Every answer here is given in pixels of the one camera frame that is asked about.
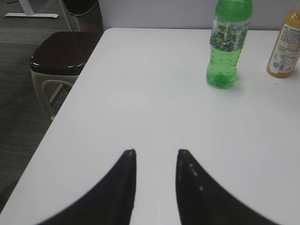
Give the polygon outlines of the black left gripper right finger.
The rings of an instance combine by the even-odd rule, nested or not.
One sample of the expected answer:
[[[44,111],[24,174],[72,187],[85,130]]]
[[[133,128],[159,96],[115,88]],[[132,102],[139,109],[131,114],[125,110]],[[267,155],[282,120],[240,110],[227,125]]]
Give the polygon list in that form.
[[[272,225],[220,186],[188,150],[179,150],[176,199],[183,225]]]

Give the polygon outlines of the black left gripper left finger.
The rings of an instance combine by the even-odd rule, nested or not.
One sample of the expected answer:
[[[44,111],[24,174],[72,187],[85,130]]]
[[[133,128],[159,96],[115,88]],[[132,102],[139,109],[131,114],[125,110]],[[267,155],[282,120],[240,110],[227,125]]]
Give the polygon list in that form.
[[[126,150],[90,191],[42,225],[128,225],[136,192],[136,151]]]

